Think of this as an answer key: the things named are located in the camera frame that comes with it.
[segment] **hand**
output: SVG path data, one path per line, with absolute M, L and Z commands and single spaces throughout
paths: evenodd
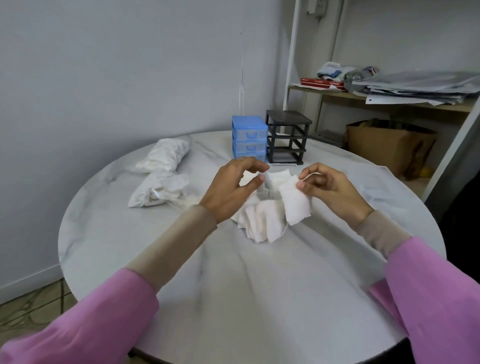
M 373 212 L 373 208 L 339 170 L 315 163 L 305 168 L 299 179 L 303 180 L 297 183 L 300 191 L 325 202 L 353 230 Z
M 217 224 L 231 218 L 265 180 L 260 174 L 240 187 L 243 173 L 246 170 L 252 173 L 265 172 L 269 168 L 268 164 L 254 157 L 232 159 L 218 170 L 200 205 L 210 210 Z

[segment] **baseboard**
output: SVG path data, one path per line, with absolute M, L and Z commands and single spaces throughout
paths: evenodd
M 0 304 L 23 296 L 63 278 L 60 264 L 0 287 Z

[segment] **red book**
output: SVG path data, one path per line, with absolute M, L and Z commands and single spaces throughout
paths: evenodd
M 300 79 L 300 82 L 302 84 L 307 82 L 309 84 L 343 86 L 343 81 L 322 80 L 320 78 L 302 78 Z
M 300 83 L 302 86 L 311 86 L 311 87 L 317 87 L 317 88 L 324 88 L 326 90 L 328 90 L 330 88 L 331 85 L 321 85 L 321 84 L 313 84 L 313 83 L 310 83 L 310 82 L 301 82 Z M 343 87 L 343 85 L 333 85 L 335 86 L 336 88 L 338 88 L 339 90 L 345 90 L 345 88 Z

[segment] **stack of papers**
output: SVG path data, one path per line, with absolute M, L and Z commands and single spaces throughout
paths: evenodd
M 367 104 L 457 104 L 480 92 L 480 73 L 450 71 L 404 71 L 377 74 L 353 81 L 364 88 L 355 95 L 365 96 Z

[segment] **wall socket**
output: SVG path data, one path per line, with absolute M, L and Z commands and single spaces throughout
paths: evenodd
M 307 14 L 322 19 L 327 14 L 328 0 L 308 0 Z

